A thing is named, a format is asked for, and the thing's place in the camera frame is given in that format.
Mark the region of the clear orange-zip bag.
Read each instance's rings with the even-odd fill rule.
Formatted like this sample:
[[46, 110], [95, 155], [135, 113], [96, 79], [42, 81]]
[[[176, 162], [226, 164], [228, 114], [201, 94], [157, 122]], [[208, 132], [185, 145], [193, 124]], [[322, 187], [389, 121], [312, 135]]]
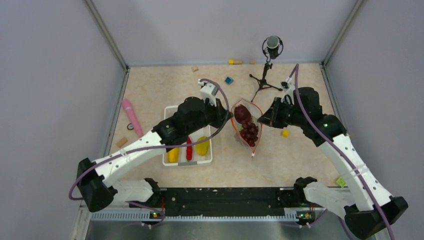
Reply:
[[250, 148], [251, 157], [256, 154], [259, 146], [263, 124], [258, 122], [263, 111], [255, 103], [239, 97], [231, 108], [231, 124], [235, 130], [236, 139]]

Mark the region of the dark red grape bunch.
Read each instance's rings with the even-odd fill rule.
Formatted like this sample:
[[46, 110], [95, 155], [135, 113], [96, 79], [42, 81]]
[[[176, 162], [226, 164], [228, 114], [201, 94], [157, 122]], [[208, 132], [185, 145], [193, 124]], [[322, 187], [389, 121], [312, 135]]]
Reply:
[[242, 123], [239, 133], [250, 147], [256, 146], [256, 142], [259, 140], [259, 127], [255, 123], [252, 121]]

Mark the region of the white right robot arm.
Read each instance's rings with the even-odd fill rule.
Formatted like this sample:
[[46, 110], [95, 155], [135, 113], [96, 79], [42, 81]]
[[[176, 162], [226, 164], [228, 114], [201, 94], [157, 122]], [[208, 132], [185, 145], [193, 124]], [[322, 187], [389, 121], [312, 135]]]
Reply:
[[395, 238], [391, 226], [406, 211], [408, 203], [401, 196], [393, 196], [376, 179], [355, 150], [340, 120], [323, 113], [317, 91], [302, 87], [292, 95], [276, 97], [258, 121], [276, 129], [299, 127], [347, 184], [349, 193], [342, 193], [314, 178], [300, 178], [293, 192], [297, 205], [307, 206], [311, 202], [326, 208], [341, 218], [358, 239], [373, 236], [383, 239], [384, 233], [390, 240]]

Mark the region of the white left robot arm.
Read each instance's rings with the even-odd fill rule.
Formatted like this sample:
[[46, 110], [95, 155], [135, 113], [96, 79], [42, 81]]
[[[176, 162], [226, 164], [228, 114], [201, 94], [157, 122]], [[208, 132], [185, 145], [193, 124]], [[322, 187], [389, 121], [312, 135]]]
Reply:
[[181, 148], [189, 135], [207, 126], [221, 131], [232, 116], [219, 99], [213, 105], [209, 100], [188, 97], [172, 116], [160, 121], [135, 142], [103, 158], [81, 160], [75, 185], [88, 210], [95, 213], [109, 206], [119, 192], [114, 182], [133, 168]]

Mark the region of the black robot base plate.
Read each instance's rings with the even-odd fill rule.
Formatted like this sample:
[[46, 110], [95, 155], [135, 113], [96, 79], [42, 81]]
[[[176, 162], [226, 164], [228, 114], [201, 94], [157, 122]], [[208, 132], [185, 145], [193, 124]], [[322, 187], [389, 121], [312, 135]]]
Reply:
[[292, 187], [159, 187], [146, 201], [129, 200], [131, 208], [150, 207], [172, 217], [288, 217], [312, 220], [321, 207], [302, 200]]

